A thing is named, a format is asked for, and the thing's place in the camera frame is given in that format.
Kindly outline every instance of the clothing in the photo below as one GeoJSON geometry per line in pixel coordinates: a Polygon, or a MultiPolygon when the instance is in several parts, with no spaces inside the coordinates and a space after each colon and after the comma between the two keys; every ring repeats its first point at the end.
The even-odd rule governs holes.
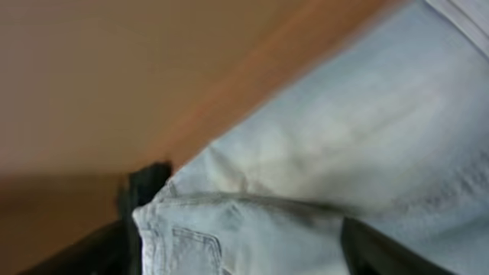
{"type": "Polygon", "coordinates": [[[354,216],[485,274],[489,63],[411,2],[213,141],[134,212],[144,274],[348,274],[354,216]]]}

